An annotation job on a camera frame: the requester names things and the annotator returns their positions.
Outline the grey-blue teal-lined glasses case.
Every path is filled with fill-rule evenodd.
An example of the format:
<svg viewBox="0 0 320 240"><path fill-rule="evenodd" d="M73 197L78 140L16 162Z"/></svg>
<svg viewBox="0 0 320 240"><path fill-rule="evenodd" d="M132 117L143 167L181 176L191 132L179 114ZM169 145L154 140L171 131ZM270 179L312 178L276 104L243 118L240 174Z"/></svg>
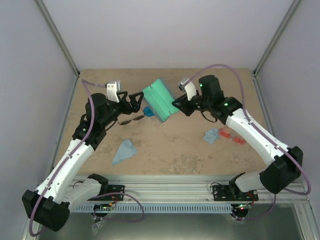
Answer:
<svg viewBox="0 0 320 240"><path fill-rule="evenodd" d="M172 105L176 100L164 81L158 78L142 90L144 101L150 107L160 122L165 122L170 116L180 110Z"/></svg>

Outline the light blue cleaning cloth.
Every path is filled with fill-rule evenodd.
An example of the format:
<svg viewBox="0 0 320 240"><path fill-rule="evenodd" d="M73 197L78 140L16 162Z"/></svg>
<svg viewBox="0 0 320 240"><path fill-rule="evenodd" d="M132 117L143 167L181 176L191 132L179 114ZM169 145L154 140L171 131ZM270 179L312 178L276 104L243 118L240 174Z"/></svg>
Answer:
<svg viewBox="0 0 320 240"><path fill-rule="evenodd" d="M112 159L112 165L117 165L122 161L133 157L137 150L129 139L125 139L120 145Z"/></svg>

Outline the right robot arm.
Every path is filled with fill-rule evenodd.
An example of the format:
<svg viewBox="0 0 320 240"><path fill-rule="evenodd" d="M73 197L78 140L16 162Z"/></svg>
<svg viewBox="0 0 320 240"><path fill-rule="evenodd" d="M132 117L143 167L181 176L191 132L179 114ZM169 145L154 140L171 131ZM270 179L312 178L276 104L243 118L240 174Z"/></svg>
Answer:
<svg viewBox="0 0 320 240"><path fill-rule="evenodd" d="M172 102L186 116L194 111L209 112L216 120L239 134L264 161L266 168L240 173L229 181L229 193L236 200L249 191L266 189L278 194L301 176L303 151L289 147L265 130L234 97L225 97L218 78L206 75L199 80L200 90L184 79L179 88L185 93Z"/></svg>

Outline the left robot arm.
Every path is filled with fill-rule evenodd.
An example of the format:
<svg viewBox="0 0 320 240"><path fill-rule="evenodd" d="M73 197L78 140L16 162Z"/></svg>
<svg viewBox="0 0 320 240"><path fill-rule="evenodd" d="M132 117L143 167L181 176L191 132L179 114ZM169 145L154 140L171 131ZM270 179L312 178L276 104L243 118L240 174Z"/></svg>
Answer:
<svg viewBox="0 0 320 240"><path fill-rule="evenodd" d="M123 91L117 96L118 102L107 99L103 93L88 96L86 113L81 116L63 157L36 190L26 190L22 195L31 222L57 232L66 224L70 212L88 200L123 200L124 185L109 185L107 178L95 173L76 188L69 189L80 167L98 148L118 117L141 109L143 92Z"/></svg>

